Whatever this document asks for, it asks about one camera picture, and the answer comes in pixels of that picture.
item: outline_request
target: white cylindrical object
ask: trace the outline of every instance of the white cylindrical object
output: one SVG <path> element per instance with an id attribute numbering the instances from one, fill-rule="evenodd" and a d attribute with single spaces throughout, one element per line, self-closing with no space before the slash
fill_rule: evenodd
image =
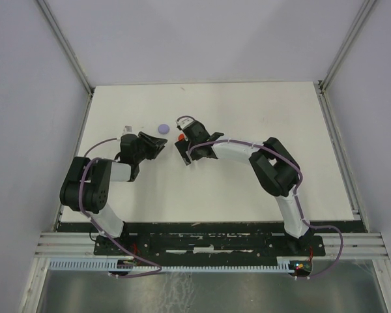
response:
<path id="1" fill-rule="evenodd" d="M 184 130 L 189 124 L 193 123 L 194 120 L 188 117 L 183 117 L 179 121 L 177 121 L 177 125 L 181 128 L 181 130 Z"/>
<path id="2" fill-rule="evenodd" d="M 300 212 L 297 203 L 294 199 L 294 189 L 291 189 L 287 197 L 275 197 L 282 217 L 284 219 L 284 230 L 295 238 L 300 238 L 307 231 L 308 227 L 301 220 Z"/>
<path id="3" fill-rule="evenodd" d="M 90 215 L 97 224 L 112 237 L 117 238 L 122 234 L 123 221 L 117 217 L 108 203 L 106 203 L 98 214 L 90 213 Z"/>
<path id="4" fill-rule="evenodd" d="M 230 138 L 222 136 L 218 140 L 228 140 Z M 239 145 L 237 143 L 222 142 L 216 143 L 212 146 L 213 152 L 217 158 L 225 158 L 250 165 L 249 158 L 252 153 L 259 150 L 259 148 L 249 147 L 247 145 Z"/>
<path id="5" fill-rule="evenodd" d="M 110 181 L 129 181 L 132 169 L 129 164 L 111 163 Z"/>

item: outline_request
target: enclosure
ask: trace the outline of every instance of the enclosure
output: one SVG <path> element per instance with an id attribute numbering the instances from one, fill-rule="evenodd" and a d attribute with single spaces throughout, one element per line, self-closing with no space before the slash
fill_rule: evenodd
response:
<path id="1" fill-rule="evenodd" d="M 333 270 L 289 275 L 307 257 L 277 247 L 279 203 L 246 162 L 185 166 L 182 115 L 284 144 L 307 220 L 343 234 L 314 234 L 313 273 L 343 248 Z M 73 158 L 125 127 L 167 140 L 108 190 L 164 273 L 116 279 L 133 258 L 59 196 Z M 233 237 L 254 253 L 217 253 Z M 0 1 L 0 312 L 16 311 L 391 312 L 391 0 Z"/>

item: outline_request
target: black bracket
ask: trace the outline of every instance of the black bracket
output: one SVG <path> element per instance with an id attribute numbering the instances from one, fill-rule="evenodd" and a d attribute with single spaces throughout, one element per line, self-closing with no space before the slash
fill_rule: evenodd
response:
<path id="1" fill-rule="evenodd" d="M 263 143 L 263 146 L 285 157 L 300 168 L 278 139 L 271 137 Z M 274 159 L 276 160 L 275 163 L 271 164 L 269 160 Z M 249 162 L 262 188 L 275 197 L 288 196 L 292 187 L 298 183 L 298 173 L 286 162 L 276 158 L 272 153 L 259 150 L 252 153 Z"/>
<path id="2" fill-rule="evenodd" d="M 80 156 L 73 159 L 59 193 L 61 203 L 69 206 L 73 211 L 80 211 L 78 205 L 80 181 L 84 168 L 89 162 L 89 158 Z M 83 191 L 83 205 L 87 211 L 97 214 L 106 205 L 112 162 L 102 159 L 91 166 Z"/>
<path id="3" fill-rule="evenodd" d="M 184 163 L 189 165 L 192 160 L 196 161 L 200 158 L 217 158 L 213 152 L 211 146 L 206 145 L 204 147 L 198 147 L 191 152 L 191 159 L 187 155 L 187 151 L 200 143 L 205 142 L 213 142 L 217 140 L 219 137 L 224 134 L 221 132 L 215 132 L 210 136 L 207 129 L 201 124 L 199 121 L 192 121 L 188 126 L 184 129 L 181 129 L 180 126 L 177 126 L 179 130 L 181 130 L 184 135 L 187 137 L 187 140 L 179 140 L 175 143 L 175 147 L 177 147 L 178 152 L 180 153 Z"/>
<path id="4" fill-rule="evenodd" d="M 309 257 L 310 248 L 314 256 L 326 254 L 322 238 L 316 235 L 309 240 L 308 246 L 298 250 L 296 254 L 291 251 L 285 236 L 266 233 L 134 233 L 116 240 L 129 251 L 137 250 L 143 258 L 163 266 L 275 266 L 278 264 L 278 256 L 292 256 L 294 259 L 299 256 Z M 223 253 L 209 253 L 210 248 Z M 126 255 L 102 236 L 96 239 L 94 254 Z"/>
<path id="5" fill-rule="evenodd" d="M 139 174 L 139 163 L 143 160 L 154 160 L 164 149 L 166 139 L 152 137 L 144 132 L 126 134 L 121 137 L 120 152 L 116 158 L 120 158 L 120 163 L 129 164 L 132 173 L 129 181 L 135 181 Z"/>

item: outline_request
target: aluminum frame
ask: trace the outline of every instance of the aluminum frame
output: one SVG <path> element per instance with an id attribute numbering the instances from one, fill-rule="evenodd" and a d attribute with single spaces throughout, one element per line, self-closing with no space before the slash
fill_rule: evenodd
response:
<path id="1" fill-rule="evenodd" d="M 383 293 L 386 308 L 391 312 L 391 261 L 374 260 L 372 261 L 378 283 Z"/>
<path id="2" fill-rule="evenodd" d="M 337 233 L 318 233 L 323 238 L 326 256 L 315 256 L 314 260 L 336 258 L 340 239 Z M 388 260 L 384 241 L 380 233 L 344 233 L 341 260 Z M 36 248 L 36 258 L 96 258 L 131 260 L 130 256 L 95 256 L 94 242 L 88 233 L 42 233 Z M 293 257 L 278 257 L 277 260 L 292 260 Z"/>
<path id="3" fill-rule="evenodd" d="M 20 302 L 19 313 L 35 313 L 37 311 L 49 263 L 48 258 L 33 260 L 29 279 Z"/>
<path id="4" fill-rule="evenodd" d="M 69 63 L 72 65 L 72 68 L 76 72 L 78 78 L 84 86 L 84 89 L 88 92 L 89 95 L 93 93 L 93 87 L 87 79 L 84 70 L 82 69 L 74 50 L 71 48 L 69 41 L 65 38 L 59 24 L 55 18 L 55 15 L 52 13 L 51 8 L 46 0 L 35 0 L 35 3 L 38 5 L 38 8 L 43 13 L 48 25 L 50 26 L 57 42 L 61 45 L 66 57 L 68 58 Z"/>
<path id="5" fill-rule="evenodd" d="M 338 73 L 343 61 L 345 60 L 347 54 L 351 50 L 353 44 L 358 38 L 358 35 L 362 31 L 365 23 L 367 22 L 369 16 L 376 7 L 378 0 L 365 0 L 360 7 L 358 14 L 355 16 L 351 27 L 349 28 L 345 39 L 343 40 L 339 51 L 330 67 L 328 68 L 326 77 L 320 83 L 320 88 L 322 91 L 326 91 L 330 84 L 333 82 L 334 76 Z"/>
<path id="6" fill-rule="evenodd" d="M 339 128 L 337 127 L 334 114 L 332 113 L 330 101 L 326 92 L 322 91 L 318 84 L 315 84 L 314 86 L 317 93 L 317 98 L 319 99 L 323 119 L 325 120 L 327 131 L 332 142 L 334 155 L 338 161 L 338 166 L 343 179 L 347 197 L 354 214 L 354 219 L 362 219 L 366 229 L 370 230 L 368 216 L 363 206 L 361 205 L 362 198 L 360 197 L 355 180 L 353 179 L 350 163 L 347 159 L 345 148 L 341 141 Z"/>

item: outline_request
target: floor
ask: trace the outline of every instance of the floor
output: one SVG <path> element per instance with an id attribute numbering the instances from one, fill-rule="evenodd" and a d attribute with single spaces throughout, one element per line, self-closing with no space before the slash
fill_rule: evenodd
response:
<path id="1" fill-rule="evenodd" d="M 79 155 L 119 137 L 126 125 L 168 139 L 156 160 L 141 163 L 135 182 L 110 184 L 108 203 L 124 221 L 282 221 L 275 199 L 249 166 L 213 159 L 184 165 L 173 145 L 181 115 L 193 115 L 211 134 L 255 142 L 278 138 L 304 173 L 299 192 L 306 217 L 353 219 L 313 83 L 277 82 L 97 87 Z M 169 134 L 158 133 L 162 123 L 170 126 Z M 119 142 L 109 142 L 89 156 L 113 158 L 118 151 Z M 87 221 L 70 209 L 61 220 Z"/>

